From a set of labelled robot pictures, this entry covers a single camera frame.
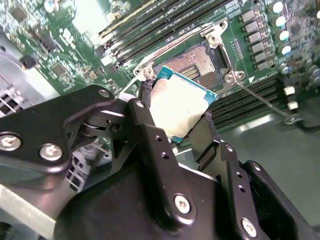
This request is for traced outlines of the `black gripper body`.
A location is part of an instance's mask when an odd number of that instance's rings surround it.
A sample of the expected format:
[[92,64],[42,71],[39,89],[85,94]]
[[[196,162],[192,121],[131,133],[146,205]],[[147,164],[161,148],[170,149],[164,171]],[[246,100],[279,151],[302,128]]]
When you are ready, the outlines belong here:
[[136,163],[73,197],[59,214],[56,240],[237,240],[239,235],[212,177],[180,167],[197,208],[191,226],[159,217],[157,201]]

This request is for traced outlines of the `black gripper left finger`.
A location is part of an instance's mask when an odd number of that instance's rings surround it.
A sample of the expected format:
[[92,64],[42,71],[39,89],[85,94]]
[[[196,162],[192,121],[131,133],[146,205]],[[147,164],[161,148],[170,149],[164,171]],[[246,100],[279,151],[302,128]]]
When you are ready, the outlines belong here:
[[54,189],[67,175],[75,150],[98,137],[112,142],[109,186],[135,172],[151,214],[166,227],[184,227],[197,209],[163,129],[150,112],[150,83],[128,101],[98,85],[48,100],[0,120],[0,181]]

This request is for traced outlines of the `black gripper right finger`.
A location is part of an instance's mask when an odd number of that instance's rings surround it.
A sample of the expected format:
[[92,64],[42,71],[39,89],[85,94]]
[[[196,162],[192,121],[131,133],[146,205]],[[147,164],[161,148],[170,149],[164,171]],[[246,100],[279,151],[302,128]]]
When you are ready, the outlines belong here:
[[266,170],[241,163],[219,136],[210,111],[188,133],[198,170],[218,181],[218,230],[226,240],[318,240],[320,238]]

